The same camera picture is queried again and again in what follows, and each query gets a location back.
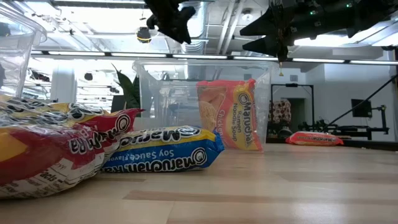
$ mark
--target red ramen package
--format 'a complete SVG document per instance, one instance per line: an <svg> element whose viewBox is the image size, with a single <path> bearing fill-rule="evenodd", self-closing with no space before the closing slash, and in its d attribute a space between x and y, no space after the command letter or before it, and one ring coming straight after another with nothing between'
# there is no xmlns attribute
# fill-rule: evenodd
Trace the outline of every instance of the red ramen package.
<svg viewBox="0 0 398 224"><path fill-rule="evenodd" d="M0 95L0 198L44 197L94 176L139 112Z"/></svg>
<svg viewBox="0 0 398 224"><path fill-rule="evenodd" d="M203 128L221 135L225 147L262 150L256 133L255 80L197 83Z"/></svg>
<svg viewBox="0 0 398 224"><path fill-rule="evenodd" d="M326 133L299 131L286 139L286 143L304 146L335 146L344 144L340 138Z"/></svg>

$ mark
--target clear plastic bin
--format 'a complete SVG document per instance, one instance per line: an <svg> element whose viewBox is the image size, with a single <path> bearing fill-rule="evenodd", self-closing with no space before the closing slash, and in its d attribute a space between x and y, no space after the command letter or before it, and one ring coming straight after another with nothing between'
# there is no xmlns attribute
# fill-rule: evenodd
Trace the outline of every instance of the clear plastic bin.
<svg viewBox="0 0 398 224"><path fill-rule="evenodd" d="M38 23L0 4L0 94L22 94L30 51L47 39Z"/></svg>
<svg viewBox="0 0 398 224"><path fill-rule="evenodd" d="M207 116L205 113L207 112L204 110L203 101L206 101L204 98L211 97L211 91L215 89L207 91L207 87L200 86L203 84L201 81L206 80L208 81L207 84L209 84L214 80L246 81L254 79L255 88L254 94L252 94L254 102L251 105L253 117L250 122L253 124L253 132L258 136L261 144L265 143L271 75L277 73L276 63L237 60L164 59L136 61L134 69L140 79L141 106L146 110L143 112L142 117L134 122L136 129L182 125L200 126L209 129L209 119L205 118ZM233 93L224 91L223 88L226 86L226 83L219 83L209 87L221 87L221 92L217 93L215 90L215 96L221 95L221 97L224 97L223 99L233 98L234 96L231 96ZM198 96L198 88L201 88L200 96ZM205 96L203 96L204 90L208 93ZM219 122L218 117L222 115L221 113L225 113L230 114L231 117L234 116L233 119L223 120L223 125L231 126L227 130L229 134L232 135L232 129L237 129L237 127L239 127L239 131L242 131L243 124L240 122L236 124L238 112L233 114L235 103L238 103L238 101L235 100L230 103L230 108L225 108L225 105L227 105L226 100L223 100L221 104L214 103L214 105L222 105L224 111L221 106L214 106L217 110L216 118L215 121L211 120L210 126L215 122L216 130L222 132L222 130L218 130L217 122Z"/></svg>

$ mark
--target cable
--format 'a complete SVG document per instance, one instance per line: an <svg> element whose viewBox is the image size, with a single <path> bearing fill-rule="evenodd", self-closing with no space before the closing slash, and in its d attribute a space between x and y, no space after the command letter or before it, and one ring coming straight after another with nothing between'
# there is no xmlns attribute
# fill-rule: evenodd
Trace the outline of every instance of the cable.
<svg viewBox="0 0 398 224"><path fill-rule="evenodd" d="M388 80L385 84L383 84L379 89L377 89L374 93L372 93L372 95L370 95L368 98L366 98L365 100L363 100L362 102L358 103L356 106L354 106L353 108L351 108L350 110L348 110L347 112L343 113L341 116L339 116L338 118L334 119L332 122L329 123L329 125L335 123L336 121L338 121L340 118L346 116L348 113L352 112L353 110L355 110L355 108L361 106L364 102L370 100L374 95L376 95L378 92L380 92L380 90L382 90L384 87L386 87L388 84L390 84L390 82L392 82L394 79L396 79L398 77L397 75L394 75L390 80Z"/></svg>

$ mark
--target instant noodle package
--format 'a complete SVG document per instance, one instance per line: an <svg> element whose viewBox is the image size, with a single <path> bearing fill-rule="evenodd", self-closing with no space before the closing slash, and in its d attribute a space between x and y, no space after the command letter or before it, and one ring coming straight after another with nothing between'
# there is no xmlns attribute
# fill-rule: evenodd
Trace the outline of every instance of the instant noodle package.
<svg viewBox="0 0 398 224"><path fill-rule="evenodd" d="M94 176L139 112L0 95L0 198L43 197Z"/></svg>
<svg viewBox="0 0 398 224"><path fill-rule="evenodd" d="M192 126L133 131L103 166L105 172L180 172L206 168L224 150L218 133Z"/></svg>
<svg viewBox="0 0 398 224"><path fill-rule="evenodd" d="M197 84L202 124L219 132L226 147L262 149L256 133L255 82L216 80Z"/></svg>
<svg viewBox="0 0 398 224"><path fill-rule="evenodd" d="M286 139L286 143L303 146L335 146L344 144L340 138L327 133L298 131Z"/></svg>

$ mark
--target overhead rig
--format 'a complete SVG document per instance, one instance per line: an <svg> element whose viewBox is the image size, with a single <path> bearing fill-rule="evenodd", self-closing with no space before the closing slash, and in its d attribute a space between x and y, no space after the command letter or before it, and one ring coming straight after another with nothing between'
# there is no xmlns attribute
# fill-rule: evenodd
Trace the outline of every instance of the overhead rig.
<svg viewBox="0 0 398 224"><path fill-rule="evenodd" d="M287 60L294 40L346 29L351 38L398 10L398 0L284 0L271 2L260 18L241 29L241 35L263 38L243 45L244 50Z"/></svg>

